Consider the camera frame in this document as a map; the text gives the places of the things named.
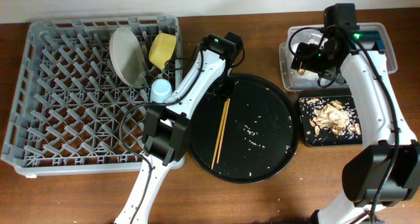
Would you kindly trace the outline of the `wooden chopstick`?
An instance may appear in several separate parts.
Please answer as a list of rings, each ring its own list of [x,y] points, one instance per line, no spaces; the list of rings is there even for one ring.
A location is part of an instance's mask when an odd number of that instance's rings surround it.
[[[227,98],[227,100],[224,103],[224,108],[223,108],[222,116],[221,116],[221,119],[220,119],[219,131],[218,131],[218,134],[217,134],[217,140],[216,140],[216,145],[215,145],[215,149],[214,149],[214,153],[213,153],[211,169],[213,169],[214,165],[219,162],[219,158],[220,158],[219,153],[221,151],[221,145],[222,145],[223,136],[224,136],[224,128],[226,126],[226,119],[227,119],[229,104],[230,104],[230,99]]]
[[[227,98],[227,100],[224,104],[224,111],[223,111],[223,114],[222,114],[222,121],[221,121],[221,125],[220,125],[220,135],[219,135],[219,143],[218,143],[218,147],[217,147],[216,163],[219,163],[219,160],[220,160],[220,153],[221,153],[221,148],[222,148],[222,142],[223,142],[223,139],[224,139],[224,131],[225,131],[225,127],[226,127],[226,121],[227,121],[229,106],[230,106],[230,98]]]

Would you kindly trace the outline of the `gold snack wrapper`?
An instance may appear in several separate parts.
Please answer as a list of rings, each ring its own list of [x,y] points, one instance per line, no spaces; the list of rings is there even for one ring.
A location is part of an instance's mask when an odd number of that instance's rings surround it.
[[[299,69],[297,73],[302,76],[305,73],[305,69]]]

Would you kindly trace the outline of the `food scraps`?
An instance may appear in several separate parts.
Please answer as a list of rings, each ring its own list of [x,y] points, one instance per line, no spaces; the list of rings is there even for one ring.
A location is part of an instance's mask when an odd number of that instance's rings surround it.
[[[309,113],[308,122],[316,137],[322,131],[348,139],[362,135],[356,109],[351,108],[349,102],[309,98],[303,99],[302,103],[304,111]]]

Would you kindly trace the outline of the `blue plastic cup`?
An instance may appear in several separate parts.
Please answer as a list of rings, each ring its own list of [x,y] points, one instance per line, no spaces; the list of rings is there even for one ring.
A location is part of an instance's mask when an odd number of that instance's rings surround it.
[[[150,100],[152,102],[162,103],[173,92],[170,82],[166,79],[156,79],[151,87]]]

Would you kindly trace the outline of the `yellow bowl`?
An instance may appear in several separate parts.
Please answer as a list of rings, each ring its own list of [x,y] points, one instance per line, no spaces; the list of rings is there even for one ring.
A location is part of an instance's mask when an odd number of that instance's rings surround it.
[[[149,61],[160,70],[163,70],[165,63],[172,57],[176,45],[177,38],[175,35],[158,34],[150,47]]]

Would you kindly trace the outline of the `grey round plate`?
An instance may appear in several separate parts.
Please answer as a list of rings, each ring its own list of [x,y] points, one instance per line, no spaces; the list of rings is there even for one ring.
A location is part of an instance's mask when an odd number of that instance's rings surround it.
[[[145,63],[142,47],[135,34],[125,27],[118,28],[110,38],[110,58],[119,79],[130,87],[144,85]]]

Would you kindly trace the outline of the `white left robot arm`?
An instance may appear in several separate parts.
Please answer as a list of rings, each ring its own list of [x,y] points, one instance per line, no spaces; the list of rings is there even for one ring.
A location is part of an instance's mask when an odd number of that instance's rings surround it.
[[[116,223],[147,223],[165,176],[183,165],[191,141],[191,118],[198,103],[212,85],[227,79],[231,68],[244,55],[240,35],[228,32],[224,37],[210,34],[198,45],[193,66],[177,89],[163,102],[142,102],[134,109],[146,108],[142,130],[140,171]]]

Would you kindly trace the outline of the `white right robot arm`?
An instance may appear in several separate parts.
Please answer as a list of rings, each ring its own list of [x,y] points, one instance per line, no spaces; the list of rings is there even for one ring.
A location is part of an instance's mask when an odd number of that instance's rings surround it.
[[[311,26],[317,43],[290,47],[294,70],[308,70],[350,89],[362,129],[362,151],[342,173],[342,191],[316,210],[313,223],[375,223],[376,213],[410,200],[419,189],[419,142],[407,124],[389,80],[395,61],[380,23],[359,23],[352,3],[324,10]]]

